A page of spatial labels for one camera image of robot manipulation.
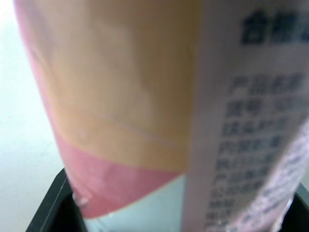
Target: black holder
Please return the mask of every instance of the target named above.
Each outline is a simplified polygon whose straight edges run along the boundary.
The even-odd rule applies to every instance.
[[[26,232],[87,232],[64,169],[55,177]],[[302,184],[280,232],[309,232],[309,192]]]

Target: cylindrical container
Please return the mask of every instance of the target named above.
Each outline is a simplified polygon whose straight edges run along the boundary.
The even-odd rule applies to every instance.
[[[15,6],[89,232],[278,229],[309,159],[309,1]]]

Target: product label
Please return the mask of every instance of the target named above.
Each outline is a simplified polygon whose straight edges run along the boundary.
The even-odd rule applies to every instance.
[[[183,231],[270,230],[308,162],[309,4],[204,9]]]

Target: white wall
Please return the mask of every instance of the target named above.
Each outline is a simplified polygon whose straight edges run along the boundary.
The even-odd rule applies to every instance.
[[[24,232],[62,169],[11,1],[0,0],[0,232]]]

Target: beige label section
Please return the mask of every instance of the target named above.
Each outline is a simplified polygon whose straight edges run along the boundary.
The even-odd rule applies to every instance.
[[[63,138],[107,160],[183,171],[199,0],[19,2]]]

